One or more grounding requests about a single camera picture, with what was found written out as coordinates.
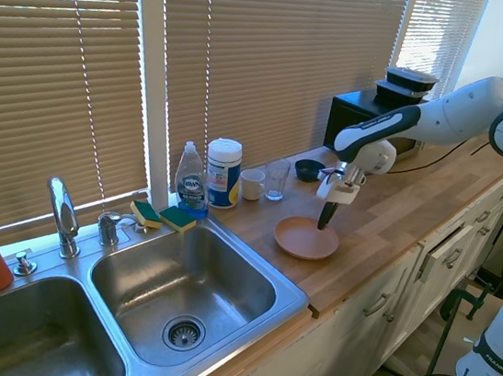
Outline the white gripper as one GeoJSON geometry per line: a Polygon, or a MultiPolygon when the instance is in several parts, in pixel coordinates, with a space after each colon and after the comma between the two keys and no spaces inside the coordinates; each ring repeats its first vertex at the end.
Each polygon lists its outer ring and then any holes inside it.
{"type": "Polygon", "coordinates": [[[331,221],[339,204],[350,205],[357,197],[360,186],[357,183],[346,182],[337,169],[322,169],[318,176],[322,179],[316,196],[326,201],[317,221],[317,229],[322,230],[331,221]]]}

